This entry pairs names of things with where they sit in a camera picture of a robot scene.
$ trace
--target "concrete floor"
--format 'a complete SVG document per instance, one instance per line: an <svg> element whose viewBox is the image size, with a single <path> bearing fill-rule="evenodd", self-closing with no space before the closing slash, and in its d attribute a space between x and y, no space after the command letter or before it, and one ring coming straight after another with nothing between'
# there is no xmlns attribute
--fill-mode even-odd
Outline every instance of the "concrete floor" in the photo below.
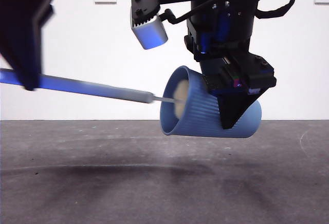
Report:
<svg viewBox="0 0 329 224"><path fill-rule="evenodd" d="M3 121L1 221L329 223L329 121L250 139L165 137L157 121Z"/></svg>

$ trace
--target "blue cup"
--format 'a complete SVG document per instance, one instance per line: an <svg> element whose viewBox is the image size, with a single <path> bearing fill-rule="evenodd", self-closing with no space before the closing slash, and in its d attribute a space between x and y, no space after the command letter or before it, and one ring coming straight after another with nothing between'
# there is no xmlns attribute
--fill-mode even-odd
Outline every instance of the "blue cup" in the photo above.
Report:
<svg viewBox="0 0 329 224"><path fill-rule="evenodd" d="M262 120L262 109L258 101L247 109L232 129L223 129L217 98L207 92L202 75L186 66L181 66L172 74L163 97L173 98L182 80L189 81L182 117L176 117L174 103L162 102L161 105L160 122L165 135L249 138L258 130Z"/></svg>

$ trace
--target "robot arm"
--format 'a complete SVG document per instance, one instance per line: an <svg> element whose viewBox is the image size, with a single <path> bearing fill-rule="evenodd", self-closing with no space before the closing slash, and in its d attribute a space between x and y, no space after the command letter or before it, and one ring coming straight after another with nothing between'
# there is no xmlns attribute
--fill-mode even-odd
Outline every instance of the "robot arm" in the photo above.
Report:
<svg viewBox="0 0 329 224"><path fill-rule="evenodd" d="M191 1L192 10L176 18L160 5ZM295 0L274 11L258 10L259 0L132 0L131 26L144 49L168 39L163 21L187 20L186 48L200 63L208 92L217 97L224 129L232 128L247 108L275 87L274 69L249 52L253 20L284 16Z"/></svg>

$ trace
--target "white wall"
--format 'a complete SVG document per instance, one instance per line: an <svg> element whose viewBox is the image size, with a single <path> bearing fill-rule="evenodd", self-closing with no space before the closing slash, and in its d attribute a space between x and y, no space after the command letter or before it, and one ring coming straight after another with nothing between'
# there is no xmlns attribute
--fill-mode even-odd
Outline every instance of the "white wall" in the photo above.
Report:
<svg viewBox="0 0 329 224"><path fill-rule="evenodd" d="M262 0L274 9L288 0ZM263 119L328 119L329 6L297 0L291 12L256 20L251 52L276 69L278 85L260 98ZM169 41L144 51L130 30L130 0L95 5L93 0L55 0L56 15L43 31L44 73L161 95L180 65L199 70L184 45L186 24L165 24ZM170 5L176 14L188 3ZM2 60L2 67L7 64ZM24 91L1 85L1 118L30 119L158 119L159 103L68 94L50 90Z"/></svg>

